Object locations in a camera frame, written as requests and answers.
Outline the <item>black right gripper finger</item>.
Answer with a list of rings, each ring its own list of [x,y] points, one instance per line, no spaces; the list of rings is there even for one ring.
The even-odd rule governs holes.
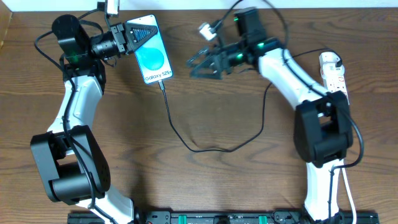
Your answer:
[[[222,79],[221,65],[216,56],[206,57],[200,63],[191,63],[189,67],[192,69],[192,78]]]
[[[197,65],[201,64],[204,59],[209,55],[210,53],[210,48],[209,47],[204,47],[200,49],[197,53],[195,53],[190,59],[187,60],[186,66],[188,68],[194,68]]]

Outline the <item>blue screen Galaxy smartphone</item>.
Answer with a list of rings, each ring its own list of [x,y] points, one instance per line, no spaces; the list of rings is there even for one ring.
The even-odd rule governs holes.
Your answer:
[[[157,28],[157,33],[134,52],[144,82],[151,84],[172,77],[172,67],[155,15],[131,19],[127,21],[127,24],[155,26]]]

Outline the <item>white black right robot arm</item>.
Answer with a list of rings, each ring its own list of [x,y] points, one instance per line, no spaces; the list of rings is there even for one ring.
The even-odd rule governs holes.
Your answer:
[[[338,174],[346,152],[353,144],[348,120],[349,105],[341,91],[330,92],[312,79],[276,38],[268,38],[256,7],[234,13],[240,41],[224,44],[221,21],[204,23],[200,34],[218,40],[187,60],[191,77],[221,79],[234,67],[253,66],[269,80],[294,110],[294,145],[307,168],[307,196],[304,208],[311,223],[337,223]]]

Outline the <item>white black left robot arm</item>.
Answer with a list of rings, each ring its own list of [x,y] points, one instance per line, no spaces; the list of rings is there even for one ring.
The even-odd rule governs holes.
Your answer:
[[[57,67],[65,95],[48,130],[31,139],[32,155],[51,201],[87,208],[105,223],[145,223],[132,199],[112,185],[91,127],[106,84],[104,61],[141,49],[160,30],[153,16],[111,25],[94,37],[83,24],[71,14],[52,24],[63,50]]]

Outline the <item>white power strip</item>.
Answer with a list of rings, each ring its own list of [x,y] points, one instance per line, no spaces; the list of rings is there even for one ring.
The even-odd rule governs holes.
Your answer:
[[[319,61],[320,61],[320,66],[323,63],[336,63],[337,67],[340,67],[343,65],[343,61],[340,56],[338,56],[334,52],[323,52],[319,56]],[[336,77],[336,78],[327,78],[323,79],[323,86],[331,93],[334,93],[336,91],[341,91],[346,95],[347,100],[348,98],[348,91],[346,87],[346,82],[345,82],[345,74],[342,77]]]

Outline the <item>white USB wall charger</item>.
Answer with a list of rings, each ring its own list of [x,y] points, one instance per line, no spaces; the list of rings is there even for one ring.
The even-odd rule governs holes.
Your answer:
[[[320,66],[320,71],[321,71],[321,76],[324,79],[336,78],[336,77],[342,77],[344,75],[345,68],[343,65],[337,67],[336,63],[328,62],[328,63],[323,63]]]

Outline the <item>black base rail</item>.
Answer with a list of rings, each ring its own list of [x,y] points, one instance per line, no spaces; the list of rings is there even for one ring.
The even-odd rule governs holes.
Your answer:
[[[168,211],[147,212],[127,223],[146,224],[265,224],[265,223],[353,223],[351,212],[338,212],[333,221],[310,221],[310,217],[298,210],[276,210],[266,213],[176,213]],[[106,223],[94,213],[69,213],[68,224]],[[380,224],[377,213],[359,212],[356,223]]]

